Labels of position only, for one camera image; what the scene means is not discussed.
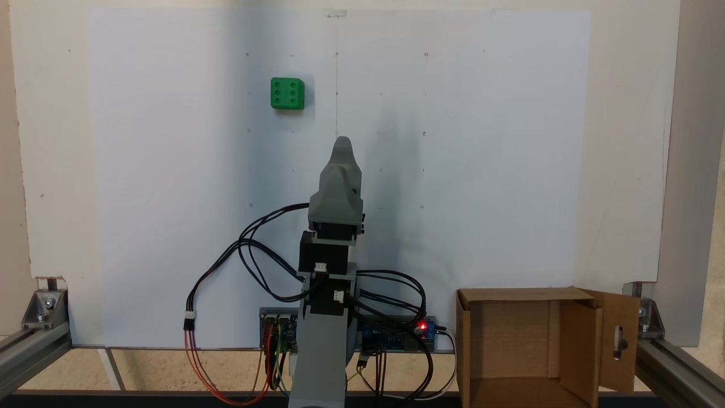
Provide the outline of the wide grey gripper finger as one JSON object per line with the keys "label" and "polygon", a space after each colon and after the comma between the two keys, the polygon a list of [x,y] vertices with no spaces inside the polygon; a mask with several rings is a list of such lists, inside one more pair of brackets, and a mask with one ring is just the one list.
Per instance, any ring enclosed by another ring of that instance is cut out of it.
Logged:
{"label": "wide grey gripper finger", "polygon": [[361,194],[362,171],[357,164],[351,139],[338,136],[334,142],[329,162],[319,176],[318,191],[338,188],[350,191],[356,196]]}

